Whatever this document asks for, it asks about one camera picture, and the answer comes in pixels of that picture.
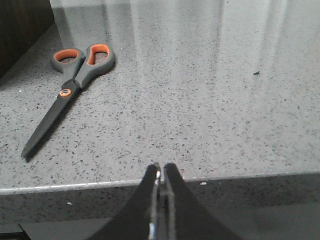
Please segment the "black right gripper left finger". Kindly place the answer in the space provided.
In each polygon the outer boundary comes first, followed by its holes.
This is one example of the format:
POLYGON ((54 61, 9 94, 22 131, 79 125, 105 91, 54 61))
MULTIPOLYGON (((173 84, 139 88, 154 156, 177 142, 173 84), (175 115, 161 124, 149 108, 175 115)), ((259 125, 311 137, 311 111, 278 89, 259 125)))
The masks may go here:
POLYGON ((160 166, 151 164, 125 206, 90 240, 155 240, 158 230, 160 166))

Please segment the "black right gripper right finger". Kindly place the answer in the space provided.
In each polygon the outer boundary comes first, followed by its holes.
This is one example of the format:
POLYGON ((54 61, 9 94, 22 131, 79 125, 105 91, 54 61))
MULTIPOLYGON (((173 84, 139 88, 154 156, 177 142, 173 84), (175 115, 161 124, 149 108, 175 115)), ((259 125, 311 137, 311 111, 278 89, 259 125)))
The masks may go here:
POLYGON ((200 204, 174 163, 164 166, 169 240, 236 240, 238 235, 200 204))

